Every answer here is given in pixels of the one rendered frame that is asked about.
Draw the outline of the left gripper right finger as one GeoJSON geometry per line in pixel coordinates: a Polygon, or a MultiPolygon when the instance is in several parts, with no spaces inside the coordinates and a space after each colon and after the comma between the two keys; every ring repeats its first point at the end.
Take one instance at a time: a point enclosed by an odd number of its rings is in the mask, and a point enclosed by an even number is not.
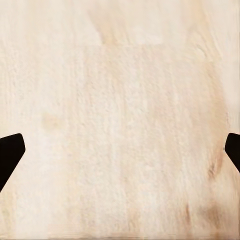
{"type": "Polygon", "coordinates": [[[224,150],[240,172],[240,134],[229,133],[224,150]]]}

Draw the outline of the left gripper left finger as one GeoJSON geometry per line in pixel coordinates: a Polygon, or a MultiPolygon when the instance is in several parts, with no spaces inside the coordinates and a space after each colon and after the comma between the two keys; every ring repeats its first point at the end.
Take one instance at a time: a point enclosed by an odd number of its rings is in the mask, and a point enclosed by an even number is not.
{"type": "Polygon", "coordinates": [[[25,152],[21,133],[0,138],[0,192],[25,152]]]}

